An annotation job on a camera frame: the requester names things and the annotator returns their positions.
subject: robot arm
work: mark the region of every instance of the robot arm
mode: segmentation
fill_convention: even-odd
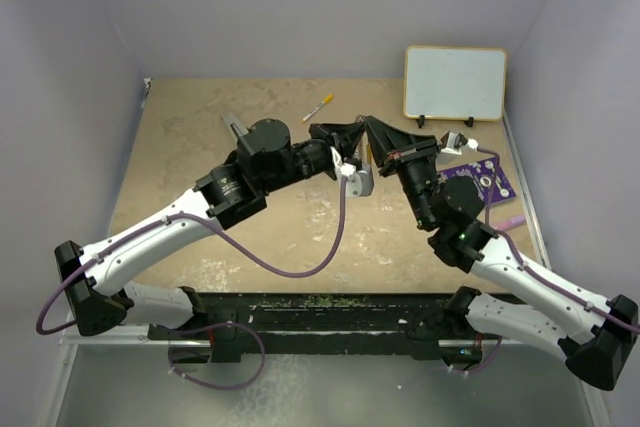
[[[427,138],[367,119],[367,135],[380,174],[398,175],[417,227],[435,231],[428,243],[436,256],[528,304],[502,303],[463,287],[449,302],[449,313],[479,332],[546,350],[563,358],[585,382],[613,389],[640,332],[635,302],[623,295],[609,300],[589,292],[520,253],[508,234],[477,220],[485,206],[469,177],[433,181],[441,151],[451,157],[463,145],[476,150],[477,142],[447,135],[434,148]]]
[[[131,282],[173,252],[222,232],[266,208],[275,190],[326,173],[346,196],[373,190],[371,168],[353,159],[364,126],[314,124],[311,139],[291,145],[277,120],[256,123],[237,149],[170,205],[129,229],[80,248],[68,241],[55,249],[61,280],[81,335],[120,324],[183,326],[203,314],[188,287],[161,289]],[[42,327],[39,331],[50,333]]]

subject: wall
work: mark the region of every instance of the wall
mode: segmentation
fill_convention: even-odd
[[[549,0],[511,64],[508,109],[552,264],[640,300],[640,0]],[[640,347],[607,396],[640,425]]]
[[[53,248],[106,234],[141,86],[103,0],[0,0],[3,425],[36,422],[56,357],[34,331]]]
[[[145,76],[402,77],[411,44],[515,52],[547,0],[107,0]]]

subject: whiteboard stand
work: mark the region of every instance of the whiteboard stand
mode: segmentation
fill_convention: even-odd
[[[502,118],[507,73],[503,49],[411,46],[404,76],[404,115],[422,127],[427,119]]]

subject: marker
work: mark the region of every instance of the marker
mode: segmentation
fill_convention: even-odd
[[[309,120],[311,117],[313,117],[316,114],[316,112],[318,112],[322,107],[327,105],[332,100],[333,100],[333,94],[327,95],[325,97],[325,99],[316,106],[315,109],[313,109],[311,112],[309,112],[307,115],[305,115],[302,118],[302,123],[304,124],[307,120]]]
[[[527,219],[524,215],[516,215],[515,217],[512,217],[510,219],[498,222],[498,224],[493,225],[492,227],[496,230],[502,230],[503,232],[505,232],[526,223]]]

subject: beige table surface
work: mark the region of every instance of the beige table surface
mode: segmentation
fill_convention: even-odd
[[[374,115],[400,129],[442,136],[463,132],[497,150],[519,198],[492,209],[492,221],[523,213],[521,191],[500,122],[433,121],[418,130],[402,115],[402,80],[392,79],[154,79],[136,137],[111,233],[165,207],[235,148],[221,114],[233,112],[248,127],[265,118],[283,120],[293,142],[308,138],[300,119],[327,94],[334,101],[315,122],[353,122]],[[485,158],[468,154],[463,164]],[[344,239],[321,273],[287,279],[267,272],[216,237],[196,242],[136,279],[152,285],[188,285],[232,292],[454,292],[460,285],[500,289],[442,264],[427,245],[398,179],[375,178],[374,193],[347,202]],[[337,225],[338,184],[316,176],[272,193],[267,209],[229,233],[273,265],[301,271],[327,254]],[[511,232],[521,251],[535,258],[528,227]]]

